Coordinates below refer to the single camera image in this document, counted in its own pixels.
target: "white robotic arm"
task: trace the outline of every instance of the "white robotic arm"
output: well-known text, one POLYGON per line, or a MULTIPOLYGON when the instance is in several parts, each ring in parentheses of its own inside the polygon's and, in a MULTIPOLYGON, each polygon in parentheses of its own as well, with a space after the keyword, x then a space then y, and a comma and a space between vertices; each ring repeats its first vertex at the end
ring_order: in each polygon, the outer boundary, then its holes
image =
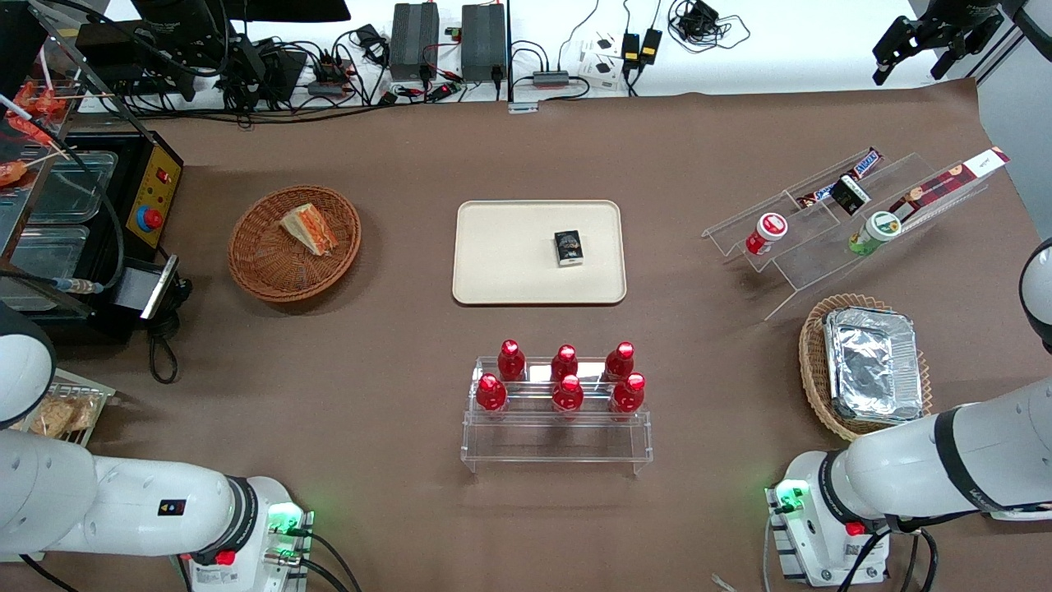
MULTIPOLYGON (((0 305, 0 428, 40 403, 54 373, 44 333, 0 305)), ((195 592, 280 591, 296 539, 276 531, 303 526, 304 512, 267 477, 93 456, 0 429, 0 554, 188 554, 195 592)))
MULTIPOLYGON (((1052 353, 1052 240, 1019 281, 1027 319, 1052 353)), ((1052 379, 796 457, 768 490, 793 554, 787 576, 838 586, 874 533, 911 532, 974 512, 1052 517, 1052 379)), ((856 584, 884 579, 887 540, 861 560, 856 584)))

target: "brown tabletop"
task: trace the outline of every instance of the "brown tabletop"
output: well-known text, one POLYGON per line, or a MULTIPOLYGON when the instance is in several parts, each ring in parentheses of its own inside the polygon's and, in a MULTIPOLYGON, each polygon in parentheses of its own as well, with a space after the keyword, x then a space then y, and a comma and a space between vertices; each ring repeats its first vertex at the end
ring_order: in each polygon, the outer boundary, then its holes
MULTIPOLYGON (((796 362, 810 305, 769 323, 786 287, 727 264, 702 230, 869 145, 935 167, 990 146, 974 85, 772 96, 426 105, 250 131, 155 122, 186 159, 164 245, 197 289, 173 346, 181 380, 146 372, 145 338, 64 352, 62 368, 122 391, 90 449, 269 475, 318 512, 367 592, 760 588, 763 488, 797 454, 845 446, 814 417, 796 362), (238 217, 297 183, 347 196, 363 220, 351 272, 309 306, 278 309, 226 268, 238 217), (450 279, 470 199, 610 199, 628 295, 614 307, 467 308, 450 279), (604 355, 621 340, 648 379, 655 461, 629 467, 461 464, 476 356, 513 338, 604 355)), ((825 286, 910 315, 936 410, 1048 373, 1016 284, 1036 244, 1008 176, 910 249, 825 286)), ((972 516, 935 527, 940 590, 1047 590, 1044 525, 972 516)), ((897 590, 907 544, 893 543, 897 590)), ((335 563, 320 552, 320 560, 335 563)), ((164 558, 54 553, 83 591, 181 590, 164 558)), ((802 590, 777 573, 777 590, 802 590)), ((917 575, 923 577, 923 567, 917 575)), ((312 581, 316 590, 324 583, 312 581)), ((46 591, 24 567, 0 589, 46 591)))

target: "aluminum foil container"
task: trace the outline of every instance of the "aluminum foil container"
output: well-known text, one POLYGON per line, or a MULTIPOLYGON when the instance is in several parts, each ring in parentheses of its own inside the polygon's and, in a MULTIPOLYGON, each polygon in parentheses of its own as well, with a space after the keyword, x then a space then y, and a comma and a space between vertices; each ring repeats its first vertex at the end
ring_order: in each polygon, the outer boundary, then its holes
POLYGON ((905 424, 924 412, 916 335, 906 317, 850 307, 825 320, 833 409, 841 417, 905 424))

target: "table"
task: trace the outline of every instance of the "table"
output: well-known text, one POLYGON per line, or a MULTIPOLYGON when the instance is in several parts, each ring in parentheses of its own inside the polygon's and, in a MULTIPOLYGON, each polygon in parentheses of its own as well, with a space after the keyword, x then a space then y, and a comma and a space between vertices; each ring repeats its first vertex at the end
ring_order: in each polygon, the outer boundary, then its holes
MULTIPOLYGON (((461 5, 457 2, 440 2, 440 42, 449 38, 441 35, 447 26, 459 26, 461 5)), ((668 9, 672 0, 660 0, 656 28, 665 30, 668 9)), ((366 23, 373 24, 382 34, 389 35, 394 1, 347 0, 350 22, 342 23, 267 23, 254 22, 248 25, 249 38, 265 39, 279 36, 285 41, 313 41, 322 47, 330 47, 342 33, 358 28, 366 23)), ((552 67, 557 63, 560 44, 569 35, 574 24, 592 8, 592 0, 512 0, 512 37, 514 40, 528 39, 543 45, 552 67)), ((632 14, 631 30, 644 33, 654 16, 656 4, 653 0, 628 0, 632 14)), ((747 0, 733 3, 713 2, 722 15, 739 14, 752 33, 752 37, 733 49, 712 49, 701 55, 691 55, 680 47, 666 32, 662 40, 655 65, 648 67, 635 85, 640 95, 667 96, 689 91, 710 95, 758 94, 758 93, 806 93, 824 90, 859 90, 875 87, 872 80, 875 61, 873 45, 884 35, 892 20, 899 15, 913 16, 909 0, 867 2, 865 0, 800 0, 790 5, 776 0, 747 0)), ((130 0, 114 0, 106 9, 106 16, 115 20, 138 19, 138 13, 130 0)), ((625 28, 626 15, 622 3, 615 0, 601 0, 595 15, 581 27, 574 42, 567 46, 563 57, 563 67, 571 75, 576 74, 580 62, 580 40, 598 33, 619 35, 625 28)), ((379 67, 362 62, 361 52, 355 52, 366 85, 371 88, 379 74, 379 67)), ((460 49, 440 47, 440 67, 460 69, 460 49)), ((926 52, 895 67, 894 74, 885 88, 912 88, 933 82, 928 70, 935 63, 935 55, 926 52)), ((537 68, 537 58, 528 53, 520 53, 513 64, 513 75, 518 80, 532 74, 537 68)), ((301 84, 313 80, 312 74, 304 74, 301 84)), ((211 81, 198 79, 199 90, 193 103, 186 103, 178 95, 171 95, 177 108, 220 108, 222 95, 210 88, 211 81)), ((590 97, 624 96, 626 90, 592 90, 590 97)), ((559 91, 534 90, 527 83, 515 87, 517 100, 538 100, 554 96, 559 91)), ((507 97, 506 88, 502 97, 507 97)), ((305 89, 298 89, 292 104, 300 104, 308 96, 305 89)), ((492 101, 494 93, 489 83, 469 91, 465 101, 492 101)), ((317 100, 312 105, 324 104, 317 100)), ((97 101, 85 103, 84 110, 102 110, 97 101)))
MULTIPOLYGON (((281 481, 318 512, 318 532, 367 592, 694 592, 715 590, 713 572, 758 590, 763 488, 797 454, 845 443, 801 387, 796 341, 809 306, 762 323, 785 292, 725 263, 702 229, 859 146, 892 158, 917 151, 938 167, 990 145, 971 81, 552 103, 530 116, 498 104, 404 107, 251 131, 155 124, 187 163, 163 239, 197 286, 173 342, 183 374, 170 387, 154 383, 141 334, 126 348, 60 352, 64 369, 121 393, 89 449, 281 481), (425 127, 457 132, 440 144, 425 127), (256 199, 294 183, 346 195, 363 239, 349 274, 319 301, 277 308, 235 285, 226 243, 256 199), (458 206, 530 198, 620 205, 622 304, 453 302, 458 206), (633 341, 654 463, 638 478, 627 467, 575 465, 487 467, 472 477, 458 456, 468 372, 508 338, 528 355, 564 342, 602 354, 633 341)), ((910 315, 937 411, 992 399, 1048 373, 1016 294, 1037 243, 1030 228, 998 172, 912 256, 849 275, 813 302, 851 290, 910 315)), ((1052 579, 1047 525, 971 516, 932 532, 942 590, 1043 591, 1052 579)), ((908 546, 892 547, 896 581, 866 590, 897 590, 908 546)), ((53 553, 44 565, 81 590, 181 590, 164 558, 53 553)), ((775 590, 805 590, 772 579, 775 590)), ((15 566, 0 566, 0 581, 52 589, 15 566)))

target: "white desk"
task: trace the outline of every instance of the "white desk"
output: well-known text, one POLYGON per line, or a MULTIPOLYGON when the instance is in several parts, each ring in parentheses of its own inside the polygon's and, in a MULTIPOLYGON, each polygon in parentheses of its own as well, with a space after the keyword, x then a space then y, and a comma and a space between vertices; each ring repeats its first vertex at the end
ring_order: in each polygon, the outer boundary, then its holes
MULTIPOLYGON (((661 0, 655 25, 661 30, 667 28, 667 13, 672 1, 661 0)), ((340 34, 369 23, 381 34, 389 35, 394 3, 394 0, 347 0, 351 13, 349 22, 252 22, 248 25, 248 35, 252 40, 278 36, 285 41, 313 41, 327 48, 340 34)), ((458 26, 464 2, 439 0, 438 3, 440 33, 447 26, 458 26)), ((671 34, 666 32, 656 63, 646 68, 635 85, 640 95, 679 95, 690 91, 731 95, 875 88, 871 79, 875 68, 873 45, 895 17, 912 17, 914 14, 908 0, 712 0, 710 4, 722 16, 734 13, 741 16, 752 37, 733 49, 714 48, 692 55, 684 50, 671 38, 671 34)), ((560 44, 592 5, 592 0, 511 0, 514 40, 528 39, 544 45, 554 67, 560 44)), ((628 0, 628 7, 632 12, 631 30, 642 35, 653 18, 654 0, 628 0)), ((139 18, 130 0, 114 0, 106 16, 115 20, 139 18)), ((616 35, 624 30, 625 20, 625 11, 620 0, 600 0, 599 9, 578 30, 574 41, 564 52, 563 68, 569 70, 570 75, 575 75, 580 63, 580 40, 598 33, 616 35)), ((240 22, 237 22, 237 28, 241 28, 240 22)), ((449 39, 441 35, 440 42, 446 41, 449 39)), ((371 88, 379 67, 359 59, 360 50, 357 48, 352 50, 362 76, 371 88)), ((457 47, 440 47, 439 66, 458 72, 459 52, 457 47)), ((933 80, 928 70, 934 62, 932 52, 906 60, 895 68, 884 87, 911 88, 930 84, 933 80)), ((518 79, 532 74, 535 68, 537 58, 523 52, 517 56, 512 74, 518 79)), ((312 74, 305 70, 300 84, 306 84, 312 78, 312 74)), ((213 83, 213 80, 198 79, 196 87, 199 93, 193 103, 185 103, 173 95, 177 108, 221 107, 222 95, 210 88, 213 83)), ((505 88, 502 96, 506 97, 506 91, 505 88)), ((527 82, 515 87, 517 101, 537 100, 560 94, 568 93, 535 90, 527 82)), ((588 96, 625 95, 624 89, 593 89, 588 96)), ((306 90, 299 88, 294 95, 292 104, 299 104, 307 98, 306 90)), ((478 89, 468 91, 464 100, 493 99, 492 85, 484 83, 478 89)), ((156 103, 156 97, 150 102, 156 103)), ((322 106, 326 103, 323 99, 318 99, 312 104, 322 106)), ((84 107, 84 110, 100 109, 98 103, 86 104, 84 107)))

